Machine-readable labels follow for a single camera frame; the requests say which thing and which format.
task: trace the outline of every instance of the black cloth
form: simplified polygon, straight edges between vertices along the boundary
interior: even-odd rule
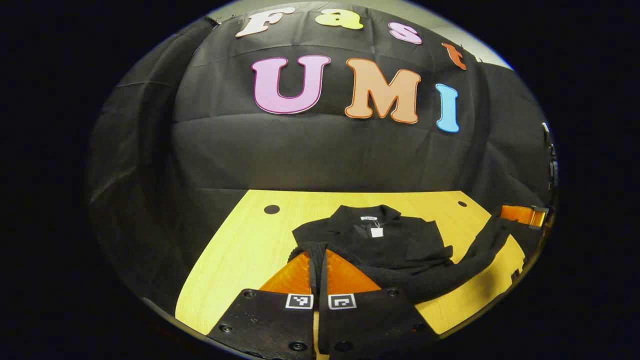
[[[362,217],[376,217],[377,223]],[[340,206],[330,218],[303,224],[293,231],[298,246],[289,261],[302,252],[309,253],[318,287],[324,252],[329,249],[382,288],[397,286],[412,302],[424,302],[455,290],[489,266],[514,223],[492,216],[462,260],[454,264],[453,247],[444,246],[435,221],[403,217],[386,205]],[[383,236],[374,238],[369,229],[378,225],[383,228]],[[361,226],[366,233],[358,230]]]
[[[314,192],[439,192],[461,190],[492,212],[505,202],[544,206],[548,161],[546,119],[517,74],[483,63],[455,42],[406,19],[341,3],[292,4],[260,33],[237,38],[256,9],[225,21],[203,40],[175,98],[172,145],[181,179],[192,189]],[[270,6],[268,9],[280,8]],[[360,14],[363,28],[322,26],[325,9]],[[418,31],[411,44],[389,33],[389,22]],[[463,55],[459,69],[442,43]],[[295,115],[267,113],[255,103],[256,61],[286,58],[278,91],[296,97],[303,87],[300,56],[321,54],[322,92],[313,108]],[[353,101],[350,58],[372,60],[387,81],[415,72],[414,124],[345,115]],[[458,92],[457,133],[437,128],[442,83]]]
[[[182,75],[214,27],[211,19],[198,19],[142,58],[105,102],[88,149],[88,202],[97,240],[126,286],[170,314],[215,233],[209,225],[214,217],[198,209],[207,197],[182,189],[169,146]],[[234,204],[216,206],[226,216]]]

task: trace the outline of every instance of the black sleeve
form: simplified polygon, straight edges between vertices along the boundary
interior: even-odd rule
[[[491,217],[459,263],[417,275],[365,265],[357,267],[382,288],[400,287],[413,303],[429,301],[455,290],[489,266],[506,243],[512,225],[509,220]]]
[[[413,225],[416,230],[416,237],[407,247],[405,260],[411,261],[425,261],[436,260],[438,258],[446,257],[447,259],[453,255],[452,246],[444,246],[442,235],[435,221],[424,221],[418,219]]]
[[[298,246],[291,251],[287,262],[292,261],[303,252],[309,254],[309,286],[314,295],[318,294],[318,289],[320,288],[322,264],[328,245],[328,242],[326,242],[328,221],[329,219],[325,218],[307,222],[292,231]]]

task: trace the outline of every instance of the orange gripper pad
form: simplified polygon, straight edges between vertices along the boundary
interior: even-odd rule
[[[521,224],[541,227],[545,220],[545,213],[522,206],[503,205],[500,217],[511,221],[517,220]]]
[[[311,294],[309,286],[309,255],[296,256],[262,285],[260,291],[284,294]]]
[[[331,250],[326,251],[326,265],[328,295],[380,290],[373,280]]]

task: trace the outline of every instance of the black jacket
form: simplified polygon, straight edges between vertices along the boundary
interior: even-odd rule
[[[377,223],[362,217],[376,217]],[[386,205],[340,206],[330,218],[306,223],[293,231],[298,247],[291,252],[289,261],[308,252],[318,287],[324,251],[329,249],[382,288],[400,287],[411,301],[418,303],[456,289],[489,266],[513,224],[492,216],[462,260],[454,264],[453,247],[444,246],[435,221],[403,217]],[[370,229],[378,225],[383,228],[383,236],[372,237]]]

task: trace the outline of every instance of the letter m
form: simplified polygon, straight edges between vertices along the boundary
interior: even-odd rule
[[[418,115],[415,113],[415,98],[420,75],[401,69],[391,83],[387,83],[378,65],[371,60],[349,59],[347,66],[353,69],[353,102],[344,110],[348,117],[356,119],[371,117],[373,115],[373,110],[369,107],[371,95],[381,118],[387,116],[395,102],[396,108],[391,113],[392,119],[407,124],[418,121]]]

